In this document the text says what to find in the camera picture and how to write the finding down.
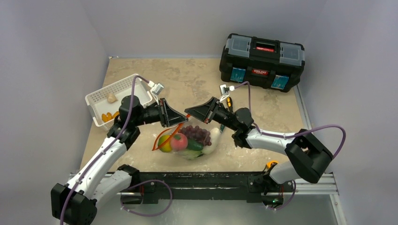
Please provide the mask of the red grape bunch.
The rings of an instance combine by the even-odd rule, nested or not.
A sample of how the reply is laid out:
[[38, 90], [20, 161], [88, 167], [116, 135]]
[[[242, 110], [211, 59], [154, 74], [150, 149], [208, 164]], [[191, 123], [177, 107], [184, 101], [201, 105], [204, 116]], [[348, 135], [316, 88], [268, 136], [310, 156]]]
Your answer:
[[179, 130], [179, 133], [184, 134], [188, 138], [188, 140], [196, 141], [203, 144], [204, 146], [212, 145], [210, 131], [204, 128], [200, 128], [199, 126], [188, 125], [182, 127]]

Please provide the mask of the white radish with leaves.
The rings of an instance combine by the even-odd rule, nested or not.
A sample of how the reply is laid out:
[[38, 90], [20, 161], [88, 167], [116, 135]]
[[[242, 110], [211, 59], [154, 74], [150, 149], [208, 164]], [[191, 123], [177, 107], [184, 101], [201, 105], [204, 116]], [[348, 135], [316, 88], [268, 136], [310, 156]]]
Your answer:
[[209, 136], [210, 139], [208, 142], [206, 142], [206, 144], [202, 150], [202, 153], [207, 155], [207, 154], [214, 152], [218, 146], [220, 137], [221, 137], [221, 130], [219, 128], [215, 127], [213, 129], [211, 129], [210, 136]]

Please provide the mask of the peach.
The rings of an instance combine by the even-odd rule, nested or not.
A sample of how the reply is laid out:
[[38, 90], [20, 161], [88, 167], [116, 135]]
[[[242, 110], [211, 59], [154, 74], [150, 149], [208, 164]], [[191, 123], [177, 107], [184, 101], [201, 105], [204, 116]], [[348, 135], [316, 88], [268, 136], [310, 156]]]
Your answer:
[[187, 143], [188, 143], [187, 137], [181, 133], [175, 134], [170, 140], [170, 144], [173, 151], [181, 151], [186, 149]]

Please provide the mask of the clear zip bag orange zipper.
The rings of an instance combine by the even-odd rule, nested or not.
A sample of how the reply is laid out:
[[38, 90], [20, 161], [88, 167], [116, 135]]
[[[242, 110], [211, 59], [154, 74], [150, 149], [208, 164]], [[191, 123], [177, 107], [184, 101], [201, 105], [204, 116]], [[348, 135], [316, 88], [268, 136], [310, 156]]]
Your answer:
[[160, 132], [152, 150], [177, 154], [186, 160], [212, 154], [220, 143], [225, 126], [217, 122], [204, 123], [191, 115], [187, 118], [186, 122]]

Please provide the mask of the green cucumber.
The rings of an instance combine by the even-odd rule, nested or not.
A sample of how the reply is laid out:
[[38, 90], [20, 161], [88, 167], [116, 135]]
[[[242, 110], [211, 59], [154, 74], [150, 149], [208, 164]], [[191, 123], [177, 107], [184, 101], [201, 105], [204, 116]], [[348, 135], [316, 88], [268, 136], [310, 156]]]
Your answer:
[[193, 140], [193, 139], [188, 139], [186, 148], [188, 150], [193, 150], [193, 151], [202, 151], [204, 149], [204, 145], [200, 142]]

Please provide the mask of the green cabbage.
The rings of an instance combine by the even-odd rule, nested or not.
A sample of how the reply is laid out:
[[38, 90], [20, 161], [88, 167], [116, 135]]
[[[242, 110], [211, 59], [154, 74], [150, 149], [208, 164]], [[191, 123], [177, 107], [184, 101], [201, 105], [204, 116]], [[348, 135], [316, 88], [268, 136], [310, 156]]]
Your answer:
[[178, 152], [178, 155], [186, 160], [194, 160], [196, 158], [204, 156], [204, 153], [202, 153], [202, 151], [183, 150]]

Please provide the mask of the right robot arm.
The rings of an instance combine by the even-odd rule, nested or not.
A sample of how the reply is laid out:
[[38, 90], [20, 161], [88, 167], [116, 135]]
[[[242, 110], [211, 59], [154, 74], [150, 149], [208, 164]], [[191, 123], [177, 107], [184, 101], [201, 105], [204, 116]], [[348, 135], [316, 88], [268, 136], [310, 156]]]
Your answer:
[[249, 108], [230, 112], [215, 97], [204, 104], [185, 109], [185, 113], [206, 124], [216, 121], [234, 131], [232, 138], [237, 147], [265, 149], [288, 157], [269, 169], [263, 184], [270, 191], [276, 190], [290, 180], [304, 179], [317, 183], [333, 159], [332, 153], [311, 132], [302, 129], [299, 133], [265, 134], [258, 130]]

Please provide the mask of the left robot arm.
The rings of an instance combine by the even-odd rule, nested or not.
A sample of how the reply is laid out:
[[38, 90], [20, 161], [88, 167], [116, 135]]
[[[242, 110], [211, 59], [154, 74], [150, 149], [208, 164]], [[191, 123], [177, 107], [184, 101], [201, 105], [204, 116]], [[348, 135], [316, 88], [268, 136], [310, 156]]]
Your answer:
[[162, 127], [168, 128], [187, 120], [185, 115], [172, 109], [164, 98], [158, 103], [143, 107], [137, 96], [124, 97], [119, 107], [119, 115], [98, 151], [66, 184], [57, 183], [52, 188], [52, 216], [59, 219], [61, 224], [91, 224], [105, 197], [119, 190], [133, 192], [139, 188], [140, 179], [128, 165], [113, 175], [114, 181], [101, 182], [112, 165], [137, 140], [140, 135], [138, 127], [158, 122]]

